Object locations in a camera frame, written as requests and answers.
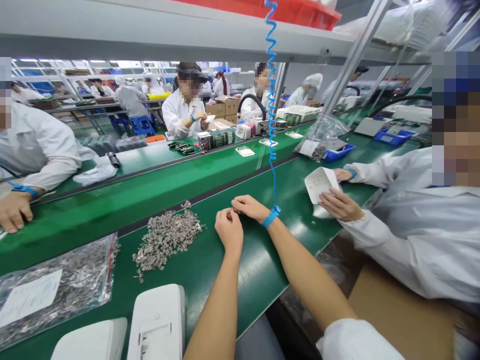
blue plastic tray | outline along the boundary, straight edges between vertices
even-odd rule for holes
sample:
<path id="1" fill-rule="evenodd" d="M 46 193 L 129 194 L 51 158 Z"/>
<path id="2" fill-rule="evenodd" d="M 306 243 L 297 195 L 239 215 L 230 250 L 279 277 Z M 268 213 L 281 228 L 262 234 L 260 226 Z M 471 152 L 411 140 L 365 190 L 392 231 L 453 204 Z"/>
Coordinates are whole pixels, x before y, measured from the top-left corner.
<path id="1" fill-rule="evenodd" d="M 325 160 L 327 163 L 334 162 L 335 160 L 341 159 L 346 157 L 349 152 L 355 149 L 356 146 L 352 144 L 345 145 L 345 148 L 342 151 L 333 151 L 333 150 L 325 150 L 325 153 L 322 156 L 322 159 Z"/>
<path id="2" fill-rule="evenodd" d="M 385 144 L 401 145 L 415 135 L 415 131 L 410 130 L 400 130 L 398 134 L 387 134 L 388 130 L 388 128 L 380 130 L 373 139 Z"/>

plastic bag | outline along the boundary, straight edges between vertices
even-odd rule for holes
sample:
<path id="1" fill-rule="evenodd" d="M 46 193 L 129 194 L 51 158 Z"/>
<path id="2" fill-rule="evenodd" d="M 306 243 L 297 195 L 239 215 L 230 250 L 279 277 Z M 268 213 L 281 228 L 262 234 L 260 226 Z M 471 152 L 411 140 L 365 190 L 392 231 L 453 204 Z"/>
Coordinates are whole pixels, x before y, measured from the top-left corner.
<path id="1" fill-rule="evenodd" d="M 0 327 L 0 351 L 106 304 L 112 294 L 119 247 L 117 233 L 113 233 L 26 270 L 0 277 L 2 309 L 14 288 L 61 271 L 51 305 Z"/>
<path id="2" fill-rule="evenodd" d="M 81 184 L 83 187 L 87 187 L 103 180 L 113 178 L 117 174 L 117 170 L 118 169 L 111 163 L 101 163 L 91 170 L 75 175 L 73 181 Z"/>
<path id="3" fill-rule="evenodd" d="M 319 163 L 328 144 L 349 131 L 350 128 L 336 117 L 321 112 L 293 152 Z"/>

blue coiled cord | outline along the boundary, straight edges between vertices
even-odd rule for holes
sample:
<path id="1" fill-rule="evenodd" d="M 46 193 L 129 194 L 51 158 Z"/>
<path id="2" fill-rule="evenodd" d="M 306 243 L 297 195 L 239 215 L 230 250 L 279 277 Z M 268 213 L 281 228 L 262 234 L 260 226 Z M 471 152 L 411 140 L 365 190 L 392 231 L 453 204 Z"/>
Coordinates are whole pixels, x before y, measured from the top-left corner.
<path id="1" fill-rule="evenodd" d="M 275 147 L 273 146 L 273 141 L 274 138 L 276 137 L 275 134 L 273 134 L 274 128 L 273 124 L 275 124 L 275 66 L 273 66 L 273 62 L 275 61 L 275 58 L 277 57 L 277 53 L 273 52 L 272 49 L 277 43 L 277 40 L 275 40 L 272 37 L 272 34 L 274 30 L 277 27 L 277 22 L 275 20 L 272 20 L 271 17 L 275 14 L 277 11 L 277 2 L 274 0 L 265 0 L 265 7 L 266 8 L 271 8 L 270 12 L 265 18 L 265 23 L 267 25 L 271 26 L 270 31 L 266 35 L 266 41 L 270 43 L 270 46 L 266 50 L 267 56 L 270 57 L 268 60 L 268 69 L 270 70 L 270 74 L 268 75 L 268 81 L 270 82 L 270 95 L 268 96 L 268 135 L 270 136 L 270 167 L 271 171 L 273 172 L 273 206 L 277 207 L 277 176 L 275 174 L 275 169 L 274 165 L 272 164 L 272 160 L 275 160 L 277 157 L 277 153 L 275 151 Z"/>

worker's right hand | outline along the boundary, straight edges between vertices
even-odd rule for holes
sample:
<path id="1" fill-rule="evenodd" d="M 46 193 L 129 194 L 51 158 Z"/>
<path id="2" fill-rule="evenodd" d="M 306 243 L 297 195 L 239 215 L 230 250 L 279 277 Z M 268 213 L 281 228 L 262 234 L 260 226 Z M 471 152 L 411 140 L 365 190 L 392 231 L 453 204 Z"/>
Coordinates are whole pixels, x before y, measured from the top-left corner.
<path id="1" fill-rule="evenodd" d="M 237 196 L 231 201 L 231 205 L 237 212 L 257 220 L 260 224 L 270 215 L 270 210 L 250 195 Z"/>
<path id="2" fill-rule="evenodd" d="M 205 111 L 199 111 L 195 114 L 194 118 L 195 118 L 195 121 L 199 121 L 199 120 L 200 121 L 202 121 L 202 120 L 205 121 L 205 120 L 207 120 L 208 116 L 209 115 Z"/>
<path id="3" fill-rule="evenodd" d="M 353 175 L 350 171 L 347 171 L 345 169 L 335 169 L 333 170 L 336 175 L 336 180 L 340 183 L 342 181 L 348 181 L 350 180 Z"/>
<path id="4" fill-rule="evenodd" d="M 24 227 L 25 216 L 28 222 L 34 219 L 30 210 L 32 194 L 28 192 L 12 191 L 0 200 L 0 225 L 10 234 L 16 233 Z"/>

red plastic crate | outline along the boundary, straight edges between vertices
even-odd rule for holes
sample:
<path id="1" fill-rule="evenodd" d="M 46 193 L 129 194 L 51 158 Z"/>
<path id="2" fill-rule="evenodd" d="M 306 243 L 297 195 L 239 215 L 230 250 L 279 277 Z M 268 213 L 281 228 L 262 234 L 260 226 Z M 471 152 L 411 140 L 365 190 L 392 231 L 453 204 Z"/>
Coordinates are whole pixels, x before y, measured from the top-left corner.
<path id="1" fill-rule="evenodd" d="M 265 18 L 270 9 L 264 0 L 174 0 L 181 3 L 228 11 L 231 13 Z M 332 31 L 342 14 L 332 8 L 310 0 L 277 0 L 273 19 L 279 22 Z"/>

